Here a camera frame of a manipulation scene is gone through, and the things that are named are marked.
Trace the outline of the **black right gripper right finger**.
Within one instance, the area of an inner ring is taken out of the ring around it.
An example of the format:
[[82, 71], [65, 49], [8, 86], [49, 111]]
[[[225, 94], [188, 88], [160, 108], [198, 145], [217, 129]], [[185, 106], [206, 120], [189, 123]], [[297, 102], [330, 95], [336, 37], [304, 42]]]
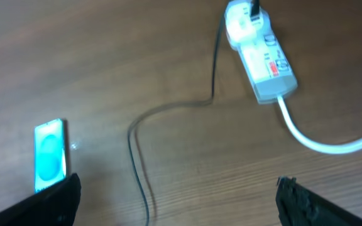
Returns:
[[276, 204], [282, 226], [362, 226], [362, 218], [281, 176], [277, 181]]

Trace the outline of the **blue Galaxy smartphone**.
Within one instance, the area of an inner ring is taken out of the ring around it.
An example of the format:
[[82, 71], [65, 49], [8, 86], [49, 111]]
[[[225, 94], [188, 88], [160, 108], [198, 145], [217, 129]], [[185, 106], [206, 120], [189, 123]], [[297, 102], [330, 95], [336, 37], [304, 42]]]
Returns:
[[35, 177], [38, 193], [67, 176], [65, 121], [54, 119], [34, 128]]

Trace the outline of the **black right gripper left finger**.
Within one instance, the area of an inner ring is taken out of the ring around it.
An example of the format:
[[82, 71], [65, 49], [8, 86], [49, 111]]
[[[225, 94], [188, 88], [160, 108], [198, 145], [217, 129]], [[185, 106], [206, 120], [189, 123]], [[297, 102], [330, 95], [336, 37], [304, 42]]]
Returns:
[[80, 203], [81, 184], [73, 173], [0, 212], [0, 226], [73, 226]]

